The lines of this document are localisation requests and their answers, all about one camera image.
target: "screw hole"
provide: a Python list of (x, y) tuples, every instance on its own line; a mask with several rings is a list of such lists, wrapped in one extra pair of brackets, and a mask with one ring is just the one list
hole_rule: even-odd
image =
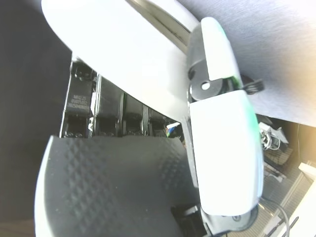
[(202, 90), (207, 90), (210, 88), (210, 86), (211, 86), (211, 84), (208, 81), (206, 81), (206, 82), (202, 83), (201, 88), (202, 88)]

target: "black cable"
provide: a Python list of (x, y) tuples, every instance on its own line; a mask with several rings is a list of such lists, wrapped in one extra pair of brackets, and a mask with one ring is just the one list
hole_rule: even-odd
[(284, 219), (285, 219), (285, 225), (286, 225), (286, 232), (285, 232), (286, 235), (285, 235), (285, 236), (286, 236), (286, 237), (290, 237), (290, 222), (289, 222), (289, 220), (288, 220), (287, 214), (286, 214), (285, 210), (283, 209), (283, 207), (280, 206), (279, 204), (277, 204), (275, 201), (270, 200), (270, 199), (268, 199), (268, 198), (266, 198), (266, 197), (264, 197), (264, 196), (261, 196), (261, 199), (262, 199), (263, 201), (268, 201), (268, 202), (274, 204), (274, 205), (277, 206), (278, 209), (282, 212), (282, 214), (283, 214), (283, 216), (284, 216)]

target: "gray surface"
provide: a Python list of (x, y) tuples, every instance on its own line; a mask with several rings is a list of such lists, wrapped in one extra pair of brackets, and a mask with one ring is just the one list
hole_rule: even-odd
[(316, 5), (313, 0), (179, 0), (198, 20), (216, 18), (241, 74), (262, 79), (257, 113), (316, 126)]
[(179, 139), (52, 139), (36, 203), (44, 200), (48, 223), (36, 215), (37, 236), (182, 236), (171, 207), (199, 198)]
[(33, 219), (36, 178), (57, 134), (71, 54), (44, 17), (0, 0), (0, 222)]

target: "diamond textured surface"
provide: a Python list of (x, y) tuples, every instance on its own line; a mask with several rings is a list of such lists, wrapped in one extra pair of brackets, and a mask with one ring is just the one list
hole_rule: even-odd
[(198, 202), (178, 139), (53, 139), (44, 206), (56, 237), (182, 236), (170, 209)]

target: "wooden surface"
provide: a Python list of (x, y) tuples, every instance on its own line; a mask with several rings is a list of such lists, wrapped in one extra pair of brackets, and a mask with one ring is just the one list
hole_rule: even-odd
[(0, 223), (0, 237), (35, 237), (34, 220)]

